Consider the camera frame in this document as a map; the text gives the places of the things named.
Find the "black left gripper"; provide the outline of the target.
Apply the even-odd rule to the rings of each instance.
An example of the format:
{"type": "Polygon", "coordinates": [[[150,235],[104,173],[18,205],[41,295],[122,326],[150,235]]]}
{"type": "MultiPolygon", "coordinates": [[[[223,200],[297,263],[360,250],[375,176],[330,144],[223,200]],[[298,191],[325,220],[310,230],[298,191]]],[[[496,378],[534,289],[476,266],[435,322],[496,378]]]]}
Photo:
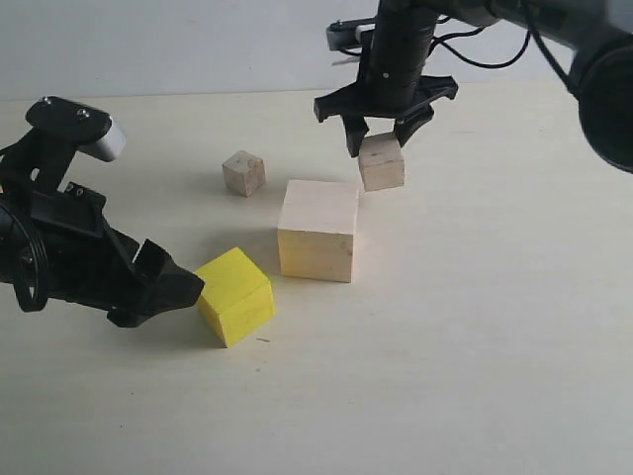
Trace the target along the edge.
{"type": "Polygon", "coordinates": [[[60,300],[106,312],[120,328],[193,306],[204,282],[161,246],[113,229],[105,199],[81,194],[1,192],[1,281],[20,309],[60,300]]]}

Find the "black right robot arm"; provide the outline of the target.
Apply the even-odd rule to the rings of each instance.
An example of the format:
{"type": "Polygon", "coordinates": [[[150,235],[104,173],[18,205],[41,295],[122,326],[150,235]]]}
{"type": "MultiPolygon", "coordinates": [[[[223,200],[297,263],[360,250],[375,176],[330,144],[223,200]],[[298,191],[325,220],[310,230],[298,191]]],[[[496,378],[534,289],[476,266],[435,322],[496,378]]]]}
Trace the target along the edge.
{"type": "Polygon", "coordinates": [[[348,85],[315,98],[319,122],[338,117],[356,157],[368,119],[393,123],[399,144],[432,120],[432,104],[454,99],[451,76],[423,69],[437,48],[480,69],[519,62],[531,46],[578,105],[588,146],[610,166],[632,170],[632,4],[629,1],[381,1],[367,18],[335,21],[325,30],[329,50],[358,64],[348,85]],[[498,23],[523,33],[504,61],[473,60],[452,42],[476,37],[498,23]]]}

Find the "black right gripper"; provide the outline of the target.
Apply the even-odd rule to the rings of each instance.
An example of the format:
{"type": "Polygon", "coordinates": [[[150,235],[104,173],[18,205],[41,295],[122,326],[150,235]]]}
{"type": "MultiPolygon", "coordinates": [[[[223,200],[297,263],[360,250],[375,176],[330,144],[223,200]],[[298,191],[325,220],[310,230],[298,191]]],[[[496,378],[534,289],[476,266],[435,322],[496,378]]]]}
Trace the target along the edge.
{"type": "Polygon", "coordinates": [[[439,15],[430,9],[380,9],[375,30],[362,41],[356,79],[314,100],[319,122],[341,116],[346,146],[357,157],[369,127],[364,117],[396,119],[393,133],[405,146],[434,116],[431,102],[454,99],[450,76],[424,76],[439,15]]]}

